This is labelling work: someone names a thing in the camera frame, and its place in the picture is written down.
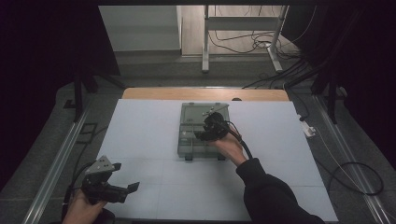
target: black sweater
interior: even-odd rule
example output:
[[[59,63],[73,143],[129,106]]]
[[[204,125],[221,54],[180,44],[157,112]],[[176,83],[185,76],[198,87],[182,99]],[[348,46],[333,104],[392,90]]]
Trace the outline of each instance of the black sweater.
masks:
[[[259,159],[243,162],[236,168],[236,173],[245,182],[244,201],[253,222],[324,223],[297,204],[285,182],[266,174]]]

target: white tabletop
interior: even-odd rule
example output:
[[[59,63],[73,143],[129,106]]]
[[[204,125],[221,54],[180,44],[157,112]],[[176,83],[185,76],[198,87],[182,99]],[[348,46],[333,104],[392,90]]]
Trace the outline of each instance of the white tabletop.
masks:
[[[119,100],[98,158],[122,163],[111,185],[140,186],[106,208],[116,217],[250,220],[244,183],[230,161],[177,155],[182,103],[188,101]],[[265,172],[289,184],[308,213],[337,221],[292,102],[220,103],[230,105],[230,120]]]

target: person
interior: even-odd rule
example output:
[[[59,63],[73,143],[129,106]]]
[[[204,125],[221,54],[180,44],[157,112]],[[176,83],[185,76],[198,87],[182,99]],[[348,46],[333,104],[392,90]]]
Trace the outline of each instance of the person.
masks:
[[[324,223],[310,215],[297,203],[291,188],[280,179],[264,172],[259,159],[247,160],[241,144],[228,133],[220,140],[209,143],[236,165],[236,173],[245,183],[244,202],[250,218],[255,223]],[[64,219],[68,223],[92,223],[103,206],[100,202],[90,205],[82,191],[72,202]]]

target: white wall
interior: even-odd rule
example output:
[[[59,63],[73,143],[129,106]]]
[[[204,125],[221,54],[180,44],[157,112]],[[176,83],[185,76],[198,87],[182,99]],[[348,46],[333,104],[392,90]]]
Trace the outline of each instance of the white wall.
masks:
[[[177,6],[99,9],[114,51],[180,49]]]

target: wooden edge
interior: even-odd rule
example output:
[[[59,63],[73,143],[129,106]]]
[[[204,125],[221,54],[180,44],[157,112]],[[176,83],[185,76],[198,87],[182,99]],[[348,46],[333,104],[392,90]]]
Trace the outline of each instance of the wooden edge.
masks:
[[[242,90],[242,89],[208,89],[208,88],[128,88],[122,99],[144,100],[207,100],[231,101],[289,101],[283,90]]]

